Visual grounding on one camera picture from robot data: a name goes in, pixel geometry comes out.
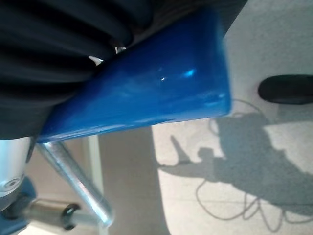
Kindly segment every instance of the blue plastic handle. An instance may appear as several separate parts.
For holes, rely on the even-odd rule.
[[[225,115],[230,92],[223,34],[203,8],[105,63],[58,106],[39,142]]]

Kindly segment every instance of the black fabric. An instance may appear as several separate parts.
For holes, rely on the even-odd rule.
[[[227,30],[246,0],[0,1],[0,140],[36,136],[115,46],[132,46],[211,4]]]

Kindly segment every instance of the chrome metal rod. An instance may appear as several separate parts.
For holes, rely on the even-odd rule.
[[[38,144],[38,148],[51,166],[73,187],[97,218],[108,227],[113,214],[107,200],[87,178],[62,142]]]
[[[0,197],[12,193],[21,184],[31,138],[0,140]]]

